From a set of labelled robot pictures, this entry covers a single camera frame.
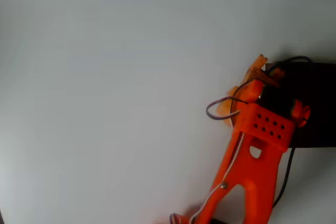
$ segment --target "wire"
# holes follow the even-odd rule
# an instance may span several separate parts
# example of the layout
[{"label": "wire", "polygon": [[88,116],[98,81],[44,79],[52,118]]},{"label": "wire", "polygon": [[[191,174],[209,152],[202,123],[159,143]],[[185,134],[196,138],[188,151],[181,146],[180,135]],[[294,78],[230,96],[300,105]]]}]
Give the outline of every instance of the wire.
[{"label": "wire", "polygon": [[280,199],[281,199],[281,197],[284,194],[284,191],[286,189],[286,185],[287,185],[287,181],[288,181],[288,177],[289,177],[289,172],[290,172],[290,167],[291,167],[291,164],[292,164],[294,152],[295,152],[295,147],[293,147],[292,150],[290,151],[285,178],[284,178],[280,193],[279,193],[277,199],[273,203],[273,208],[277,205],[277,203],[279,203],[279,201],[280,201]]},{"label": "wire", "polygon": [[213,106],[213,105],[216,105],[218,103],[221,103],[221,102],[224,102],[226,100],[235,100],[235,101],[238,101],[238,102],[243,102],[245,104],[247,104],[248,102],[245,102],[241,99],[238,99],[238,98],[235,98],[235,97],[223,97],[223,98],[220,98],[212,103],[210,103],[207,107],[206,107],[206,114],[213,120],[225,120],[225,119],[229,119],[229,118],[232,118],[233,116],[236,116],[239,114],[240,111],[235,111],[233,113],[230,113],[229,115],[226,115],[226,116],[216,116],[216,115],[212,115],[210,112],[209,112],[209,109]]},{"label": "wire", "polygon": [[206,197],[206,199],[202,203],[201,208],[191,216],[191,218],[189,220],[189,224],[193,224],[194,219],[202,212],[203,208],[205,207],[206,203],[208,202],[208,200],[210,199],[212,194],[214,194],[214,192],[217,191],[220,188],[220,186],[224,184],[224,182],[225,182],[224,180],[226,179],[227,175],[229,174],[229,172],[230,172],[231,168],[233,167],[233,164],[234,164],[234,162],[235,162],[235,160],[238,156],[238,153],[239,153],[239,150],[240,150],[240,147],[241,147],[241,144],[242,144],[243,140],[244,140],[244,133],[239,136],[239,139],[238,139],[239,143],[238,143],[237,151],[236,151],[234,157],[232,158],[232,161],[229,164],[229,166],[228,166],[228,168],[227,168],[227,170],[226,170],[226,172],[223,176],[222,181],[214,189],[212,189],[210,191],[210,193],[208,194],[208,196]]},{"label": "wire", "polygon": [[[252,80],[246,81],[246,82],[244,82],[242,85],[240,85],[240,86],[235,90],[235,92],[233,93],[233,97],[236,96],[237,92],[238,92],[242,87],[244,87],[246,84],[250,83],[251,81],[252,81]],[[230,113],[232,113],[232,104],[233,104],[233,102],[231,103],[231,106],[230,106]],[[233,128],[233,127],[235,126],[235,124],[234,124],[234,122],[233,122],[233,120],[232,120],[232,117],[230,118],[230,123],[231,123],[231,127]]]},{"label": "wire", "polygon": [[270,69],[266,70],[265,73],[270,74],[274,69],[281,66],[281,64],[286,63],[286,62],[295,61],[295,60],[305,60],[309,63],[313,63],[313,61],[307,56],[294,56],[286,60],[276,62],[272,67],[270,67]]}]

